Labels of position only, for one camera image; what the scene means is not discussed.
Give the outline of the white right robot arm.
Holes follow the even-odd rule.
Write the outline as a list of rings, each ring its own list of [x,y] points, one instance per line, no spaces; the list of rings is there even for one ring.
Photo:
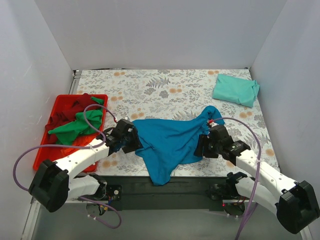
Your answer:
[[[234,141],[223,125],[201,134],[194,151],[197,157],[230,161],[242,171],[228,173],[224,183],[211,185],[215,199],[253,198],[253,201],[275,214],[290,233],[297,234],[320,217],[314,188],[307,181],[298,182],[277,171],[241,140]]]

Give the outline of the blue t shirt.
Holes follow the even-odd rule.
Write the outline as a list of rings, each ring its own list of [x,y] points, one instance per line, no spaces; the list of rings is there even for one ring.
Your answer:
[[[208,120],[217,119],[224,125],[221,113],[214,106],[207,106],[192,120],[137,119],[133,121],[142,148],[135,154],[146,165],[151,181],[162,186],[171,179],[172,171],[178,165],[192,164],[202,160],[194,155],[199,135],[207,135]]]

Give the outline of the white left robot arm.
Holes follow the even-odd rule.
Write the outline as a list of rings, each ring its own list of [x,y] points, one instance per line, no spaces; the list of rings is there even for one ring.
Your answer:
[[[106,129],[83,149],[38,167],[28,192],[50,213],[60,209],[67,200],[82,196],[95,201],[107,197],[107,181],[95,173],[79,176],[86,168],[113,153],[134,152],[142,148],[138,130],[126,119]]]

